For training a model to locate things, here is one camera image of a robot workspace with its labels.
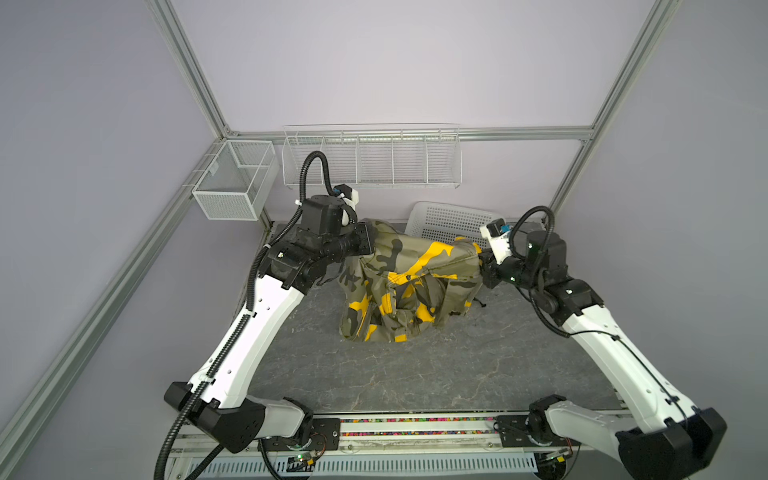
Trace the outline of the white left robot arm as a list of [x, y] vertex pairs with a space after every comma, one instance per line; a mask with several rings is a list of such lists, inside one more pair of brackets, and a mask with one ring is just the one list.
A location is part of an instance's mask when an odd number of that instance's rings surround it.
[[312, 411], [287, 398], [253, 397], [250, 382], [285, 320], [328, 266], [371, 254], [375, 236], [372, 223], [360, 221], [324, 235], [299, 228], [273, 243], [249, 276], [243, 305], [217, 348], [189, 380], [168, 387], [165, 402], [231, 453], [265, 437], [306, 443]]

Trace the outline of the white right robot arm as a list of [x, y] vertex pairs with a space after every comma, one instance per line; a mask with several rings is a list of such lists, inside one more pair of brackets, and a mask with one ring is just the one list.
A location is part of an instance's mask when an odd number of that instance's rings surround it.
[[637, 350], [602, 298], [565, 267], [532, 273], [526, 261], [480, 255], [486, 286], [508, 282], [526, 290], [542, 323], [575, 341], [609, 380], [629, 410], [601, 414], [553, 394], [531, 403], [527, 434], [540, 446], [571, 439], [618, 462], [634, 479], [687, 479], [714, 459], [727, 423], [701, 409]]

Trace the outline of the camouflage yellow green trousers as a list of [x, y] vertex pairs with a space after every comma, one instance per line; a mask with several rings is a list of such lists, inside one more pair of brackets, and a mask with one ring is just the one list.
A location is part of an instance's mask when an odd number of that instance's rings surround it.
[[373, 252], [350, 257], [338, 279], [346, 299], [340, 334], [349, 341], [402, 343], [466, 315], [482, 287], [481, 248], [398, 232], [373, 220]]

